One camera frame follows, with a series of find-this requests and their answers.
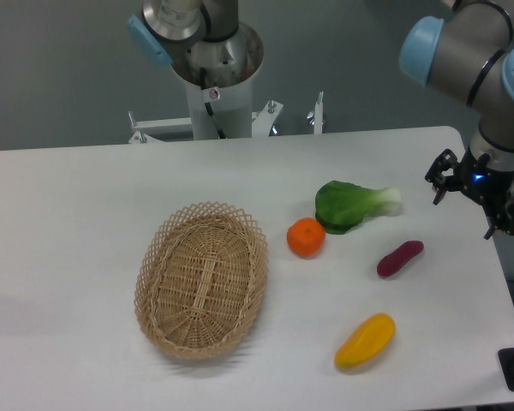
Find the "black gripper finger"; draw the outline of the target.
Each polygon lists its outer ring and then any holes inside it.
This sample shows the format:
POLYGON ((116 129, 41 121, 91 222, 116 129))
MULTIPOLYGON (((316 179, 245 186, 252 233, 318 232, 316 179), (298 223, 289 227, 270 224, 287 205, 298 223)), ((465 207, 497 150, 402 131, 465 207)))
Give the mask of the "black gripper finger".
POLYGON ((488 224, 484 239, 490 239, 495 232, 514 235, 514 197, 487 201, 483 210, 488 224))
POLYGON ((425 175, 425 180, 430 183, 435 192, 433 204, 438 205, 448 192, 458 190, 458 179, 455 173, 447 176, 447 171, 456 171, 458 161, 456 155, 450 149, 445 149, 431 164, 425 175))

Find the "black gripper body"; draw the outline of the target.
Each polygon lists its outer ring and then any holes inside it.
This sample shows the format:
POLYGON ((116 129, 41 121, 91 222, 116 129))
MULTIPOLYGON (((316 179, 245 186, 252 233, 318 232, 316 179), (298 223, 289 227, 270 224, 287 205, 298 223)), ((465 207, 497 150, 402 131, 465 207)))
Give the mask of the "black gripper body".
POLYGON ((491 155, 476 158, 468 148, 460 162, 447 177, 447 187, 458 191, 482 206, 486 214, 499 213, 510 199, 514 171, 498 171, 488 167, 491 155))

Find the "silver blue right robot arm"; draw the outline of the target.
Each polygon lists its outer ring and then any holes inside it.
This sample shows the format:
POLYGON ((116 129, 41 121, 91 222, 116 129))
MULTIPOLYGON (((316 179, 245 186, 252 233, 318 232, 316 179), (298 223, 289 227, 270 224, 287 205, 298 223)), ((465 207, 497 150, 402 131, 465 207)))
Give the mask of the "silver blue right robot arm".
POLYGON ((444 21, 420 19, 398 64, 410 78, 480 113, 462 158, 449 149, 425 179, 438 204, 459 192, 484 211, 486 238, 514 235, 514 1, 456 1, 444 21))

